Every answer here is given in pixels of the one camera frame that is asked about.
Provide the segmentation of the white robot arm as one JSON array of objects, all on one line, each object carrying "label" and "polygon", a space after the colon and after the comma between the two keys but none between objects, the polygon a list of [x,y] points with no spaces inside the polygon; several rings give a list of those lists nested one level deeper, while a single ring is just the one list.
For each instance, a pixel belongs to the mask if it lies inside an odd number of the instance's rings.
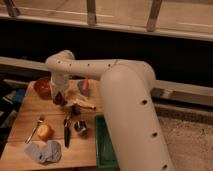
[{"label": "white robot arm", "polygon": [[151,99],[152,67],[136,60],[75,60],[69,51],[46,59],[51,88],[65,90],[71,76],[99,81],[105,121],[120,171],[175,171]]}]

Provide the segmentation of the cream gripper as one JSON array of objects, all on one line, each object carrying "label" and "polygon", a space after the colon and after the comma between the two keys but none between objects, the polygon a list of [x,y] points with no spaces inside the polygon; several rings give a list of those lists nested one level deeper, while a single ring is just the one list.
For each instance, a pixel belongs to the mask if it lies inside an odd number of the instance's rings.
[{"label": "cream gripper", "polygon": [[62,95],[65,97],[66,91],[68,90],[68,87],[69,87],[69,79],[68,78],[52,76],[51,81],[50,81],[52,99],[55,97],[55,95],[58,92],[61,92]]}]

